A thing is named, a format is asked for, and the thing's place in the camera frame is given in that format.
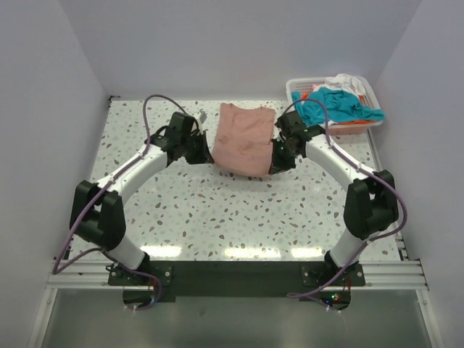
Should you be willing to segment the pink printed t-shirt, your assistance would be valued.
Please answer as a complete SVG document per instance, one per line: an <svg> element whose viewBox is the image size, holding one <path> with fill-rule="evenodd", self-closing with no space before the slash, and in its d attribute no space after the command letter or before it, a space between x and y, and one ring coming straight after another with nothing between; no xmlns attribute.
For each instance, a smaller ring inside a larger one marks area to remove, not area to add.
<svg viewBox="0 0 464 348"><path fill-rule="evenodd" d="M268 176L275 118L276 111L267 107L242 109L222 103L212 149L215 164L237 175Z"/></svg>

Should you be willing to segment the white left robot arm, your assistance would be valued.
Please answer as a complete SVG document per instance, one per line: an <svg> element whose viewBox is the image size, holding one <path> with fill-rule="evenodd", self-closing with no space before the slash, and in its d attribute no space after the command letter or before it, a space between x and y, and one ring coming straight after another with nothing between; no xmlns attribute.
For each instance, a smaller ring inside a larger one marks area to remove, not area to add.
<svg viewBox="0 0 464 348"><path fill-rule="evenodd" d="M97 246L114 264L116 274L134 284L157 285L149 255L126 235L125 203L155 174L184 158L190 165L210 164L203 128L205 112L174 112L167 125L149 134L144 145L121 167L97 182L75 189L70 230Z"/></svg>

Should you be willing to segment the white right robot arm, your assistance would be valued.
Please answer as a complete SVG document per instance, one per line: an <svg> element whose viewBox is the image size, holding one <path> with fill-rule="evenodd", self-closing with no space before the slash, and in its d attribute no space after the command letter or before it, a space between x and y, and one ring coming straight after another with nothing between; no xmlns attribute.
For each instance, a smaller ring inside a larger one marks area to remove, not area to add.
<svg viewBox="0 0 464 348"><path fill-rule="evenodd" d="M320 165L344 189L345 231L324 256L318 285L340 284L357 263L368 242L387 230L399 218L394 177L375 171L355 160L319 126L307 126L295 111L281 115L275 126L279 138L272 140L271 175L296 167L303 157Z"/></svg>

